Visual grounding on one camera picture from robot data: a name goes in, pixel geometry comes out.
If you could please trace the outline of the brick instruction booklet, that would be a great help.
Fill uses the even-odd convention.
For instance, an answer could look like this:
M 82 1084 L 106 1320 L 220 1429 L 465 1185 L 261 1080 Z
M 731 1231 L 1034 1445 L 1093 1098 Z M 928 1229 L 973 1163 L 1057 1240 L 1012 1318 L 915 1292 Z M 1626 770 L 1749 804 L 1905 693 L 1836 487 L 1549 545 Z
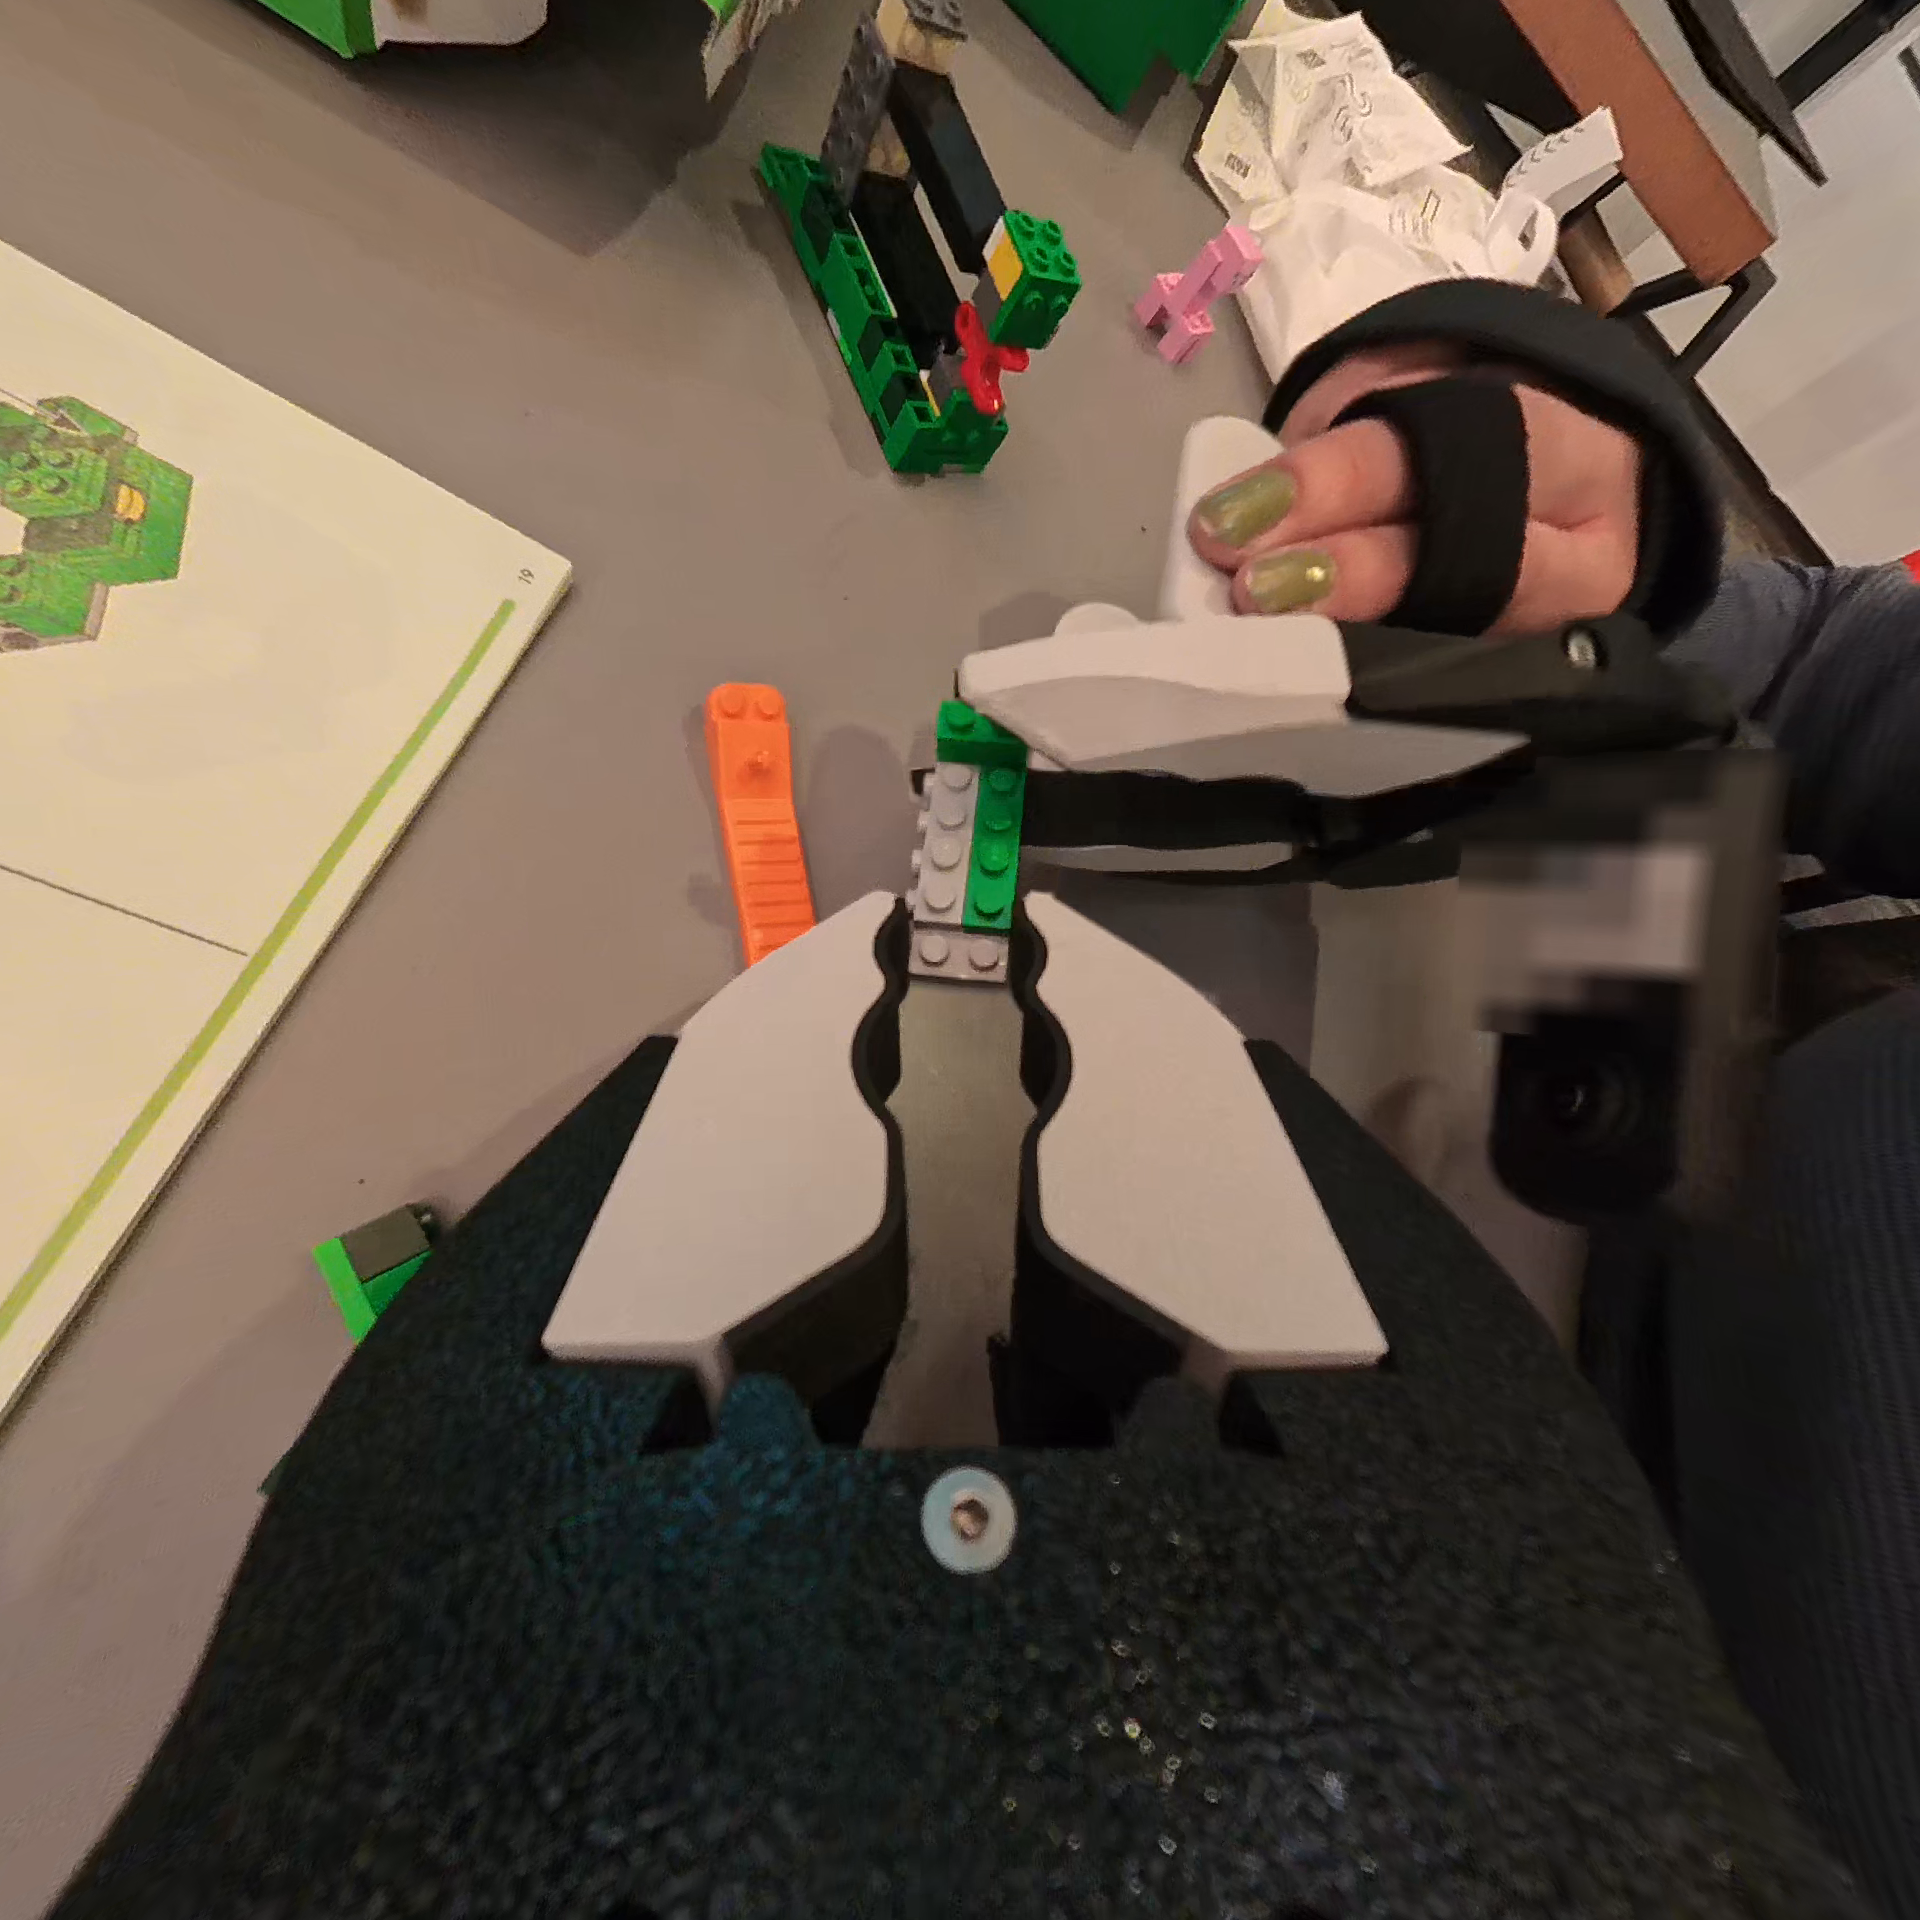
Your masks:
M 15 248 L 3 384 L 12 1412 L 573 567 Z

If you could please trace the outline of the black chair frame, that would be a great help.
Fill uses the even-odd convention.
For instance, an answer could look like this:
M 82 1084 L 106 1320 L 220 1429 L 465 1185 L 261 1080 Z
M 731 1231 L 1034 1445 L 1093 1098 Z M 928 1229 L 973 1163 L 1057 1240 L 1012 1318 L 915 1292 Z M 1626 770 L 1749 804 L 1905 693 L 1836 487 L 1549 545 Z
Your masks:
M 1740 5 L 1737 1 L 1669 1 L 1669 10 L 1716 92 L 1754 132 L 1770 139 L 1812 186 L 1827 186 L 1830 177 L 1814 155 Z

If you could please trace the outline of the green black brick model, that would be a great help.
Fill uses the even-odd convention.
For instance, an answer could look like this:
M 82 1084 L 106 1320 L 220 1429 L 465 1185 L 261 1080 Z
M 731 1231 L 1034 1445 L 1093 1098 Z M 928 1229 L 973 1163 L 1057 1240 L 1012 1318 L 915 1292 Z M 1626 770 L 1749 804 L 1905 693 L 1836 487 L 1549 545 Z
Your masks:
M 885 465 L 978 476 L 1008 436 L 1003 383 L 1052 345 L 1084 280 L 1064 228 L 1009 207 L 953 80 L 962 4 L 859 16 L 818 152 L 756 174 Z

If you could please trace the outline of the person's right forearm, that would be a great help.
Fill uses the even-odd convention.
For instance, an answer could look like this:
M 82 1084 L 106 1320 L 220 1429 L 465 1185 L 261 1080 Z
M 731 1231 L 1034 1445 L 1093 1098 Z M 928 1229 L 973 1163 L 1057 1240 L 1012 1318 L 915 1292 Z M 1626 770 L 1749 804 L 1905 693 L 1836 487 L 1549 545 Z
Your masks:
M 1919 896 L 1919 586 L 1905 565 L 1730 563 L 1671 657 L 1709 672 L 1785 762 L 1785 847 Z

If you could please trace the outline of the person's leg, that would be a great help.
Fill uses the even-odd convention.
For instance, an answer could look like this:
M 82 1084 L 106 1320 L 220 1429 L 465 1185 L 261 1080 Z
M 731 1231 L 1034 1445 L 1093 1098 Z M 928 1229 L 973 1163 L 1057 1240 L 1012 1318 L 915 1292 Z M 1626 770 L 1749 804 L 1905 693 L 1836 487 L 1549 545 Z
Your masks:
M 1781 1053 L 1730 1216 L 1593 1228 L 1579 1359 L 1812 1822 L 1917 1916 L 1917 989 Z

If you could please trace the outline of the orange brick separator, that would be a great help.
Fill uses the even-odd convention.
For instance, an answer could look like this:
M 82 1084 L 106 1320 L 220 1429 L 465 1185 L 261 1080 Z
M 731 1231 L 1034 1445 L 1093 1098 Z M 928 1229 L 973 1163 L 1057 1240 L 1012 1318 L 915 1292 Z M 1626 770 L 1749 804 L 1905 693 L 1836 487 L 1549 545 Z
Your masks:
M 747 964 L 757 964 L 816 927 L 782 691 L 747 682 L 714 687 L 706 740 L 741 952 Z

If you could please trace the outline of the small green grey brick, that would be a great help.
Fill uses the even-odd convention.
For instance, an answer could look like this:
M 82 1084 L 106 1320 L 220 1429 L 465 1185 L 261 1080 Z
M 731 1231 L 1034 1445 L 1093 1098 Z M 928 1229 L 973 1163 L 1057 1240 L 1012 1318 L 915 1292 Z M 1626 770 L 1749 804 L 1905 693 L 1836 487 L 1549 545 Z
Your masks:
M 429 1203 L 414 1202 L 344 1235 L 332 1235 L 311 1251 L 353 1344 L 371 1334 L 407 1282 L 427 1264 L 441 1226 Z

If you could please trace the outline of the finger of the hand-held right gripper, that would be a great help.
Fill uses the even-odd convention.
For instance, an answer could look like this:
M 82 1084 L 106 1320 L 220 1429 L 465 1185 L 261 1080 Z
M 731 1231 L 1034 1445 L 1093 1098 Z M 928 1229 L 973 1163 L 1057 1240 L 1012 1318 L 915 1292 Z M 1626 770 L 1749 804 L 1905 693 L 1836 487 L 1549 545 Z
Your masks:
M 1352 803 L 1291 781 L 1028 779 L 1036 868 L 1237 881 L 1352 835 Z
M 1520 732 L 1357 718 L 1342 629 L 1316 615 L 1055 632 L 970 655 L 958 687 L 1079 774 L 1452 781 L 1524 751 Z

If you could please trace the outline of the grey desk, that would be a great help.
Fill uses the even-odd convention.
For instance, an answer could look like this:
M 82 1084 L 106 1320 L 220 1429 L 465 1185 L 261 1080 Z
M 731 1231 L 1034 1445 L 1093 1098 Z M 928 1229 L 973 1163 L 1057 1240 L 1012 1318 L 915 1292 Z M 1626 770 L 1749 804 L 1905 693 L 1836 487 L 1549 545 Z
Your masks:
M 4 1438 L 4 1558 L 253 1524 L 342 1364 L 307 1250 L 466 1209 L 733 970 L 699 703 L 782 684 L 829 892 L 973 643 L 1151 599 L 1188 420 L 1255 412 L 1235 311 L 1155 362 L 1139 283 L 1214 228 L 1169 86 L 1101 113 L 1000 4 L 959 90 L 1087 290 L 976 487 L 891 479 L 750 177 L 820 141 L 855 4 L 702 90 L 675 4 L 555 4 L 501 59 L 329 65 L 241 4 L 4 4 L 4 234 L 576 567 L 567 606 L 307 976 Z

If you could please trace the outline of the printed clear plastic bag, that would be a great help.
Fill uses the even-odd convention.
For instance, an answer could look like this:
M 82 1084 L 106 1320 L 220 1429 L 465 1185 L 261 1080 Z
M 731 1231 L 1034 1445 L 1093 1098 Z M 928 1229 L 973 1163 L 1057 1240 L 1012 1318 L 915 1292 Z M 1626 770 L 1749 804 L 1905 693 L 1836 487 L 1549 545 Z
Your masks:
M 1376 194 L 1470 155 L 1357 12 L 1263 4 L 1228 48 L 1192 162 L 1241 226 L 1272 223 L 1309 186 Z

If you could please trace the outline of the person's right hand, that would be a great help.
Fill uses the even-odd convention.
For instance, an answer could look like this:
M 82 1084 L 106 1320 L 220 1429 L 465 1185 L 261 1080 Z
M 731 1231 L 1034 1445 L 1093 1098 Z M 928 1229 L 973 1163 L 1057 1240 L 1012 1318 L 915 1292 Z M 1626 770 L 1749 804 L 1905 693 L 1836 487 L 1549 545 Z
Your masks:
M 1231 578 L 1237 613 L 1385 619 L 1414 577 L 1417 491 L 1408 450 L 1385 423 L 1336 419 L 1361 396 L 1466 366 L 1460 349 L 1438 345 L 1357 352 L 1299 396 L 1273 458 L 1193 507 L 1190 545 Z M 1493 632 L 1618 613 L 1639 568 L 1639 446 L 1511 371 L 1497 379 L 1524 410 L 1531 492 L 1520 577 Z

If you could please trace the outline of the white paper strip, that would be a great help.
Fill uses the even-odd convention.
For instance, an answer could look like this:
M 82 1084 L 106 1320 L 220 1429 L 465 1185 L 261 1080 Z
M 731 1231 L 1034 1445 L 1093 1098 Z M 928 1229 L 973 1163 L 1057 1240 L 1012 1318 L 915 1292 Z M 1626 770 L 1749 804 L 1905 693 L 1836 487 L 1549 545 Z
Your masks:
M 1565 221 L 1616 183 L 1620 170 L 1620 131 L 1603 106 L 1527 149 L 1508 169 L 1501 198 L 1545 204 Z

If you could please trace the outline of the green grey brick assembly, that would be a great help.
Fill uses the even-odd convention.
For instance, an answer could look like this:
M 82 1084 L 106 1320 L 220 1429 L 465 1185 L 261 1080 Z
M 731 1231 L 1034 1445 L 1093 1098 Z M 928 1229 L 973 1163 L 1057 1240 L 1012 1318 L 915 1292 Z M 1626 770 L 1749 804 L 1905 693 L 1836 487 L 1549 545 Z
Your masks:
M 1003 983 L 1018 881 L 1030 747 L 959 698 L 942 703 L 936 760 L 922 784 L 909 973 Z

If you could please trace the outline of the wooden chair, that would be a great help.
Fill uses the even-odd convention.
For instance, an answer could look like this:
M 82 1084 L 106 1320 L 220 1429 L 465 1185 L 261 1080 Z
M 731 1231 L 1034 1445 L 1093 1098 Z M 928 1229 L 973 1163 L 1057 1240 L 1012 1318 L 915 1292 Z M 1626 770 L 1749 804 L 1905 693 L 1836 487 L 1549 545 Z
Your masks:
M 1716 294 L 1713 316 L 1674 350 L 1697 379 L 1777 284 L 1765 142 L 1716 90 L 1669 4 L 1364 1 L 1400 59 L 1470 113 L 1473 141 L 1504 150 L 1497 111 L 1541 137 L 1606 108 L 1620 134 L 1616 174 L 1562 218 L 1559 264 L 1597 312 L 1646 318 Z M 1637 283 L 1603 207 L 1628 196 L 1677 254 Z

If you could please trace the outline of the white plastic bag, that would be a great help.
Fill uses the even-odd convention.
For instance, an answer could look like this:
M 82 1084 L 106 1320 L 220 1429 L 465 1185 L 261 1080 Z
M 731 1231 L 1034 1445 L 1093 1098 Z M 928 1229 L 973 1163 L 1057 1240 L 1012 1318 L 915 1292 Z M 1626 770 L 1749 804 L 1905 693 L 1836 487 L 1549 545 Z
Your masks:
M 1561 236 L 1551 204 L 1527 190 L 1495 194 L 1449 165 L 1383 189 L 1309 183 L 1255 208 L 1246 226 L 1262 266 L 1237 304 L 1272 379 L 1336 326 L 1417 286 L 1536 286 Z

